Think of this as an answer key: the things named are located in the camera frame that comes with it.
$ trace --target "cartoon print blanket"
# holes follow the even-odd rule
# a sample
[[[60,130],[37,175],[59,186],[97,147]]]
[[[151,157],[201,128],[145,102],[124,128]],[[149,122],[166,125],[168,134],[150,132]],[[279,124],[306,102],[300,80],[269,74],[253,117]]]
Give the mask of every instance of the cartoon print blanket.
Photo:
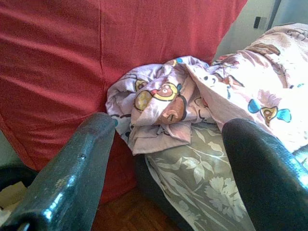
[[[133,154],[190,143],[191,123],[254,120],[293,152],[308,143],[308,25],[277,26],[211,66],[191,56],[137,67],[107,112]]]

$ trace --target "leaf print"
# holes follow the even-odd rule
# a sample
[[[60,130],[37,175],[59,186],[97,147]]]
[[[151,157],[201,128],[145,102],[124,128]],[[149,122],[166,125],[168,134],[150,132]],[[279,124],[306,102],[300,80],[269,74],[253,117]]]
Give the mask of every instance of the leaf print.
[[[189,206],[183,200],[179,201],[179,206],[182,209],[182,213],[184,214],[185,219],[190,224],[198,224],[197,216],[190,210]]]
[[[209,156],[209,157],[218,159],[219,161],[221,161],[221,162],[227,164],[229,167],[231,167],[229,161],[226,161],[226,160],[222,159],[223,157],[226,157],[226,156],[224,156],[224,152],[221,152],[221,153],[222,153],[221,156],[216,156],[216,155],[210,155],[210,154],[201,152],[201,151],[199,151],[199,150],[197,150],[197,149],[195,149],[195,148],[192,148],[192,147],[189,146],[189,145],[186,145],[185,147],[191,149],[191,150],[192,150],[195,154],[197,154],[198,156],[200,156],[200,155]]]
[[[170,191],[170,193],[184,198],[187,202],[189,202],[190,205],[197,208],[197,205],[193,202],[193,199],[191,198],[191,193],[187,191],[187,185],[183,182],[181,178],[179,178],[178,175],[172,172],[163,171],[161,169],[159,169],[159,172],[161,173],[162,181],[164,182],[166,188]]]
[[[196,184],[199,184],[202,178],[204,179],[205,172],[201,164],[198,164],[197,167],[193,170],[193,177],[196,181]]]
[[[197,133],[197,136],[203,141],[203,143],[205,143],[205,139],[204,136],[201,134],[201,132],[195,130],[195,132]]]
[[[193,157],[184,157],[184,158],[187,159],[183,162],[183,164],[187,166],[186,169],[195,168],[200,163],[200,161],[198,161],[197,159]]]
[[[208,143],[208,145],[214,150],[218,152],[222,152],[222,148],[219,144],[213,143],[212,141]]]
[[[167,169],[172,169],[172,170],[179,170],[180,166],[182,163],[182,157],[174,164],[164,164],[164,163],[156,163],[157,166],[162,167],[162,168],[167,168]]]
[[[206,129],[207,132],[210,134],[210,136],[221,136],[220,133],[215,133],[214,131],[210,130],[210,129]]]
[[[156,158],[155,161],[163,161],[163,158]]]
[[[227,214],[236,221],[246,214],[245,206],[241,200],[235,181],[222,177],[215,177],[210,180],[210,186],[205,187],[205,193],[210,203],[222,214]]]
[[[202,161],[201,164],[202,164],[203,167],[205,167],[207,170],[211,171],[214,174],[214,170],[208,162]]]

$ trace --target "white flower print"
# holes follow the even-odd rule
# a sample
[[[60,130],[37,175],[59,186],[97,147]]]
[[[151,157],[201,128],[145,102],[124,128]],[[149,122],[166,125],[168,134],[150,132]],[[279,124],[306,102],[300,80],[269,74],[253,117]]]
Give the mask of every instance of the white flower print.
[[[186,221],[188,221],[189,224],[194,225],[196,222],[198,223],[198,216],[196,216],[192,211],[190,211],[188,205],[184,201],[179,201],[179,207],[181,208],[181,212],[183,213]]]
[[[210,180],[210,186],[205,187],[210,203],[230,218],[240,221],[246,214],[245,206],[241,200],[235,181],[230,178],[215,177]]]

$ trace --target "bedding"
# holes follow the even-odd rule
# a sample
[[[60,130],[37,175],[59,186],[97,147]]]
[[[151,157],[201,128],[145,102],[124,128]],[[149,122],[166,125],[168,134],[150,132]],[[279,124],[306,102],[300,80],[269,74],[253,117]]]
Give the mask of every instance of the bedding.
[[[191,144],[146,154],[166,199],[196,231],[253,231],[215,124],[192,125]]]
[[[107,112],[133,154],[190,143],[191,124],[211,118],[219,129],[233,118],[254,120],[294,152],[308,143],[305,31],[275,27],[212,66],[188,56],[137,67],[108,90]]]
[[[254,120],[292,153],[307,145],[307,31],[274,27],[211,66],[185,56],[137,67],[109,89],[116,130],[134,154],[147,153],[153,178],[194,230],[254,230],[223,147],[224,123]],[[307,155],[295,157],[307,166]]]

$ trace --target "cartoon character print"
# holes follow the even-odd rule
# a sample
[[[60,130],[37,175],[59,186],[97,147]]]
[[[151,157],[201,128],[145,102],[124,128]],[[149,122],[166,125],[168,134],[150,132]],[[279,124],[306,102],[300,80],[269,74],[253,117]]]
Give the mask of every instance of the cartoon character print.
[[[166,62],[165,64],[170,65],[170,66],[175,66],[177,63],[178,63],[177,60],[173,59],[173,60]]]
[[[136,82],[135,82],[135,90],[136,91],[139,91],[141,88],[143,88],[144,86],[146,86],[147,85],[147,82],[146,81],[144,81],[144,80],[137,80]]]
[[[202,106],[203,106],[204,108],[208,108],[207,102],[206,102],[202,97],[198,97],[198,98],[194,99],[194,103],[195,103],[198,107],[202,107]],[[205,117],[201,116],[201,110],[202,110],[202,109],[199,109],[199,110],[198,110],[199,118],[202,119],[202,121],[213,123],[213,119],[211,119],[211,118],[205,118]]]
[[[178,94],[178,87],[172,83],[164,83],[159,90],[143,90],[135,99],[135,107],[143,111],[153,97],[161,101],[172,101]]]
[[[160,90],[152,90],[151,93],[158,100],[172,101],[178,94],[178,88],[172,83],[164,83]]]
[[[282,75],[282,76],[285,76],[288,70],[288,69],[285,69],[284,65],[279,64],[279,63],[272,64],[272,67],[273,67],[273,70],[276,72],[276,74]]]
[[[204,76],[204,77],[203,77],[203,80],[206,81],[206,83],[207,83],[207,85],[208,85],[209,87],[213,87],[214,84],[216,83],[216,78],[215,78],[215,77],[217,77],[217,75],[214,75],[214,76],[208,75],[208,76]]]
[[[240,87],[243,87],[244,84],[241,83],[240,81],[238,81],[234,76],[232,75],[228,75],[226,78],[223,79],[222,81],[223,83],[227,84],[227,85],[237,85]]]
[[[280,50],[272,44],[257,43],[246,49],[249,51],[260,53],[262,55],[266,55],[266,54],[280,55]]]
[[[299,41],[304,41],[305,39],[308,39],[308,31],[300,28],[288,30],[287,35]]]
[[[120,134],[121,138],[127,143],[129,139],[129,134],[132,130],[132,127],[129,126],[131,114],[125,114],[125,115],[113,114],[110,115],[110,117],[113,119],[115,123],[115,128],[117,132]]]
[[[296,87],[297,87],[297,88],[300,88],[300,87],[302,87],[302,86],[304,86],[304,83],[300,83],[300,84],[298,84]]]
[[[128,73],[125,75],[124,78],[120,79],[119,81],[122,80],[127,80],[127,79],[133,79],[134,80],[134,85],[135,85],[135,91],[139,91],[141,88],[143,88],[144,86],[146,86],[148,83],[142,79],[138,79],[136,74],[133,73]]]
[[[152,94],[148,90],[141,91],[135,99],[135,108],[143,111],[147,107],[151,98]]]
[[[154,94],[154,98],[162,101],[172,101],[158,117],[155,124],[173,124],[182,121],[186,117],[187,101],[180,94],[181,84],[163,84],[161,89]]]
[[[216,59],[215,61],[212,62],[212,65],[218,65],[218,64],[224,63],[224,60],[227,59],[231,55],[232,54],[227,54],[227,55],[222,55],[222,56],[218,57],[218,59]]]
[[[272,107],[272,108],[268,108],[268,107],[261,107],[259,105],[259,103],[252,99],[250,100],[249,104],[248,104],[248,111],[250,113],[257,113],[257,112],[260,112],[262,117],[264,118],[265,120],[265,124],[269,127],[270,125],[270,121],[274,118],[277,118],[277,119],[280,119],[280,120],[283,120],[287,123],[290,123],[291,122],[291,113],[290,113],[290,110],[289,109],[281,109],[281,110],[278,110],[278,107],[275,106],[275,107]]]
[[[159,116],[156,124],[174,124],[186,117],[187,101],[184,96],[178,95]]]

